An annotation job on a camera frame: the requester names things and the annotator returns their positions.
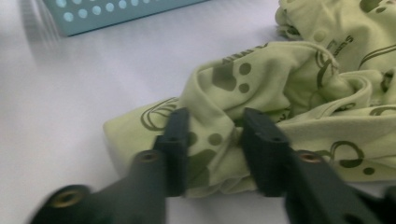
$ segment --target basket hole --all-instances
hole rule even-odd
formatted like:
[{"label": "basket hole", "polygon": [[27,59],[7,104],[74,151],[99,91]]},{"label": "basket hole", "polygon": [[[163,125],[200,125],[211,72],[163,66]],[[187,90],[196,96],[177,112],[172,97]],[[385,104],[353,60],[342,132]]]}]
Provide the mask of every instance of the basket hole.
[{"label": "basket hole", "polygon": [[73,21],[74,20],[73,14],[71,12],[64,13],[64,20],[65,21]]},{"label": "basket hole", "polygon": [[106,5],[106,10],[107,10],[108,12],[114,11],[114,5],[113,5],[112,3],[107,3],[107,5]]},{"label": "basket hole", "polygon": [[85,9],[80,9],[80,10],[78,11],[78,15],[79,15],[82,19],[85,19],[85,18],[87,18],[87,16],[88,16],[88,11],[85,10]]},{"label": "basket hole", "polygon": [[131,0],[131,4],[134,7],[137,7],[139,5],[139,0]]},{"label": "basket hole", "polygon": [[95,6],[92,8],[92,13],[99,16],[102,13],[102,9],[99,6]]},{"label": "basket hole", "polygon": [[67,2],[66,0],[56,0],[56,6],[58,7],[66,7]]},{"label": "basket hole", "polygon": [[122,9],[126,8],[126,2],[124,0],[119,1],[119,7]]}]

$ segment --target black mechanical part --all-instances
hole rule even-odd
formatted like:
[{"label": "black mechanical part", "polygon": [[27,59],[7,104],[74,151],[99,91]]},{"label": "black mechanical part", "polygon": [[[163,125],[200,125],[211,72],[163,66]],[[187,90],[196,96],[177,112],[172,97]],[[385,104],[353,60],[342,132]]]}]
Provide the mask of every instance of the black mechanical part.
[{"label": "black mechanical part", "polygon": [[381,223],[316,153],[293,152],[288,166],[292,184],[286,196],[286,209],[291,224]]},{"label": "black mechanical part", "polygon": [[383,198],[374,197],[358,189],[352,189],[362,202],[377,216],[382,223],[393,224],[396,220],[396,186],[389,187]]},{"label": "black mechanical part", "polygon": [[163,224],[165,161],[158,150],[136,155],[129,175],[96,193],[81,185],[53,193],[32,224]]},{"label": "black mechanical part", "polygon": [[180,108],[169,117],[163,135],[157,137],[154,149],[166,155],[166,189],[168,197],[185,194],[189,147],[189,111]]},{"label": "black mechanical part", "polygon": [[288,181],[285,162],[291,152],[285,134],[265,114],[246,108],[241,144],[259,192],[266,197],[282,196]]}]

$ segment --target dark green print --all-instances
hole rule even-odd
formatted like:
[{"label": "dark green print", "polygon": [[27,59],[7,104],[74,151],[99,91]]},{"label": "dark green print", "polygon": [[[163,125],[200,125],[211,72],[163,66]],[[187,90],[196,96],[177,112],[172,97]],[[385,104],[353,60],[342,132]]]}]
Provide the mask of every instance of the dark green print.
[{"label": "dark green print", "polygon": [[396,112],[396,106],[382,106],[378,107],[370,112],[371,116],[381,116],[385,111]]},{"label": "dark green print", "polygon": [[[334,163],[336,152],[339,150],[352,150],[356,153],[356,159],[353,160],[340,160],[340,166],[344,168],[356,168],[361,166],[364,160],[364,152],[359,148],[356,144],[349,141],[338,141],[332,144],[330,151],[321,150],[317,151],[320,156],[330,158],[330,163]],[[373,175],[375,173],[375,169],[368,167],[363,170],[365,175]]]},{"label": "dark green print", "polygon": [[327,46],[326,49],[328,49],[329,51],[333,51],[333,56],[337,57],[338,54],[349,44],[351,44],[354,41],[354,38],[352,35],[349,35],[346,37],[346,40],[344,42],[342,42],[341,44],[338,44],[337,41],[332,40],[329,45]]},{"label": "dark green print", "polygon": [[382,49],[377,49],[374,50],[373,52],[368,53],[362,60],[361,60],[361,64],[359,65],[359,69],[361,69],[361,67],[367,63],[368,61],[372,60],[373,58],[376,58],[378,56],[382,56],[388,53],[391,53],[393,51],[396,50],[396,45],[392,45],[386,48],[382,48]]},{"label": "dark green print", "polygon": [[390,86],[390,82],[393,80],[393,71],[384,74],[384,78],[381,82],[381,90],[387,92]]},{"label": "dark green print", "polygon": [[231,55],[231,56],[229,56],[229,57],[223,58],[222,63],[223,63],[223,64],[232,63],[233,61],[235,61],[235,60],[237,60],[237,59],[243,58],[243,57],[245,57],[245,56],[247,56],[247,55],[253,53],[254,51],[256,51],[256,50],[258,50],[258,49],[264,49],[264,48],[266,48],[267,46],[268,46],[268,43],[266,43],[266,44],[264,44],[264,45],[259,45],[259,46],[255,47],[255,48],[253,48],[253,49],[247,49],[247,50],[244,50],[244,51],[242,51],[242,52],[233,54],[233,55]]},{"label": "dark green print", "polygon": [[332,60],[327,60],[323,66],[320,68],[319,72],[318,72],[318,76],[317,76],[317,85],[318,85],[318,89],[323,87],[323,78],[324,75],[326,74],[327,69],[329,68],[329,66],[332,66]]},{"label": "dark green print", "polygon": [[210,172],[207,165],[216,156],[216,152],[206,149],[198,154],[189,157],[188,164],[188,188],[198,188],[209,186]]},{"label": "dark green print", "polygon": [[233,76],[233,63],[226,63],[213,68],[213,85],[225,91],[233,91],[236,78]]},{"label": "dark green print", "polygon": [[164,130],[164,124],[156,122],[154,117],[160,117],[167,119],[169,115],[176,109],[177,98],[171,98],[160,102],[159,104],[153,106],[152,108],[146,110],[140,116],[140,122],[142,125],[150,131],[162,131]]},{"label": "dark green print", "polygon": [[360,7],[363,12],[369,13],[379,7],[382,0],[361,0]]}]

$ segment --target perforated plastic basket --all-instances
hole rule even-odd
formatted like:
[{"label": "perforated plastic basket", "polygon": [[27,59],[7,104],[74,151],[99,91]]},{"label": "perforated plastic basket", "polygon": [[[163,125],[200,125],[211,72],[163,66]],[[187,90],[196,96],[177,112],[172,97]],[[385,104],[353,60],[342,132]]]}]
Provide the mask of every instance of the perforated plastic basket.
[{"label": "perforated plastic basket", "polygon": [[75,35],[207,0],[43,0],[65,35]]}]

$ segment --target pale green towel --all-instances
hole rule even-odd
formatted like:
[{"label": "pale green towel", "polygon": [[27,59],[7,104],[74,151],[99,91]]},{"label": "pale green towel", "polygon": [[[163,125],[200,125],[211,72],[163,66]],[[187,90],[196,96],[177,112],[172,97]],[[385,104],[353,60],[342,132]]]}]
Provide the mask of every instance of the pale green towel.
[{"label": "pale green towel", "polygon": [[396,66],[396,1],[280,0],[278,30],[330,51],[340,71]]},{"label": "pale green towel", "polygon": [[[282,9],[276,14],[280,30],[293,24],[294,36],[304,37],[303,28],[293,20],[305,19],[289,18],[294,11],[312,7],[304,2],[324,7],[325,2],[346,1],[299,0],[291,3],[296,8],[288,8],[287,1],[282,1]],[[312,16],[317,16],[317,11],[312,8]],[[333,14],[329,10],[324,17]],[[355,41],[359,43],[358,35],[354,35]],[[152,148],[171,111],[187,107],[191,112],[187,196],[252,190],[256,187],[238,141],[243,110],[251,107],[277,122],[293,148],[320,153],[345,180],[395,179],[396,84],[390,68],[396,63],[391,56],[383,55],[381,60],[388,62],[387,73],[374,68],[359,71],[359,67],[375,63],[370,59],[360,65],[367,54],[349,52],[354,55],[354,69],[349,69],[345,65],[349,63],[338,63],[332,51],[318,44],[293,41],[258,46],[199,66],[180,97],[108,121],[106,136],[127,167],[135,153]]]}]

